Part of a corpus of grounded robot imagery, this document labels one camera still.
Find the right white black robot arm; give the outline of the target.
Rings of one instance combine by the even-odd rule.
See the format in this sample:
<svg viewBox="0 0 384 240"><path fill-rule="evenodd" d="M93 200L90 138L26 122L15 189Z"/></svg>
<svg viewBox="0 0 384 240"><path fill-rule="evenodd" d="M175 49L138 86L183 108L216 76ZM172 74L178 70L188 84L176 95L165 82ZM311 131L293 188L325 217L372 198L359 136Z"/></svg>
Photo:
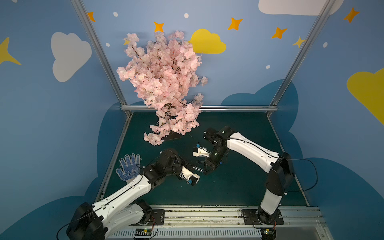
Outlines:
<svg viewBox="0 0 384 240"><path fill-rule="evenodd" d="M258 220L264 224L271 224L275 221L279 215L279 204L295 178L290 155L287 153L280 155L268 150L228 126L220 131L208 128L203 137L213 146L205 157L205 174L216 170L229 150L248 158L268 174L266 192L258 208Z"/></svg>

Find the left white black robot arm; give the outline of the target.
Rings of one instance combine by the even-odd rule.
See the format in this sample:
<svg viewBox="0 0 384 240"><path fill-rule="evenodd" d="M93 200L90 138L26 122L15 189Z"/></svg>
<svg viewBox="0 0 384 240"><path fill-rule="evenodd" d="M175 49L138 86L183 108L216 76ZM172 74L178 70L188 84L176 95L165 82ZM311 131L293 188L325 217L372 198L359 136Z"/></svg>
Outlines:
<svg viewBox="0 0 384 240"><path fill-rule="evenodd" d="M65 225L70 240L104 240L112 233L108 227L113 217L141 196L162 184L167 176L177 176L187 182L187 162L175 150L162 151L157 160L140 167L140 174L129 184L108 198L89 204L84 202L74 212L71 221Z"/></svg>

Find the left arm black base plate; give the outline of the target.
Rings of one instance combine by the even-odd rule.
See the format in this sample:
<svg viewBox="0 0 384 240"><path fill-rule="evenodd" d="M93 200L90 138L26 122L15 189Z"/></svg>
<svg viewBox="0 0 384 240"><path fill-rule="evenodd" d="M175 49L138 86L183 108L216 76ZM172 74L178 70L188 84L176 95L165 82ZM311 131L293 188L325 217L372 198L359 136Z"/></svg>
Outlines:
<svg viewBox="0 0 384 240"><path fill-rule="evenodd" d="M156 223L156 225L163 226L165 221L165 210L150 210L144 213L143 218L140 221L141 225L147 225L148 223Z"/></svg>

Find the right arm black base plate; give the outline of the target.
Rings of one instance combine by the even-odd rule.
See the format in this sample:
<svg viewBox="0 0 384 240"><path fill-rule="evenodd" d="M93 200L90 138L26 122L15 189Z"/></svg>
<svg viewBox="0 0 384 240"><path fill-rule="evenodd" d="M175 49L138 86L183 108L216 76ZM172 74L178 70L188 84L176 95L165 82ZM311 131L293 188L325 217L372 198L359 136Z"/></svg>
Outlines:
<svg viewBox="0 0 384 240"><path fill-rule="evenodd" d="M242 209L241 216L245 225L283 225L282 213L276 209L272 215L269 215L262 209Z"/></svg>

